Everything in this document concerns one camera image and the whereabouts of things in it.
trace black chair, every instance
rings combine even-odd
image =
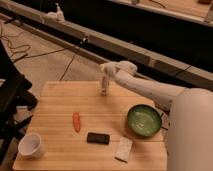
[[[0,41],[0,165],[7,153],[13,137],[21,139],[24,134],[20,130],[31,120],[28,117],[20,122],[14,120],[17,106],[33,109],[37,99],[28,90],[32,83],[21,74],[11,62],[2,42]]]

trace bowl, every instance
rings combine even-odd
[[[139,104],[129,109],[127,123],[136,134],[150,137],[161,129],[162,120],[153,107]]]

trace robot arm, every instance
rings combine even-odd
[[[101,84],[103,94],[107,93],[109,77],[112,77],[118,85],[153,100],[164,111],[169,111],[173,100],[186,89],[136,78],[137,67],[128,61],[105,63],[101,69],[104,73]]]
[[[127,61],[101,65],[102,93],[109,78],[169,111],[168,171],[212,171],[213,93],[211,91],[135,78],[137,67]]]

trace white cup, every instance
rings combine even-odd
[[[18,144],[18,152],[26,157],[41,157],[44,150],[40,135],[37,133],[26,134]]]

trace metal rail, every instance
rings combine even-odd
[[[45,17],[46,14],[43,12],[15,3],[13,1],[0,0],[0,7],[38,23],[47,25],[78,39],[83,39],[85,35],[89,35],[89,43],[170,76],[173,76],[175,73],[181,72],[182,70],[189,67],[189,65],[186,63],[174,60],[167,56],[149,51],[145,48],[119,40],[106,34],[102,34],[86,27],[82,27],[72,22],[57,22]],[[177,78],[195,86],[213,90],[213,73],[207,72],[205,70],[192,66],[186,71],[177,75]]]

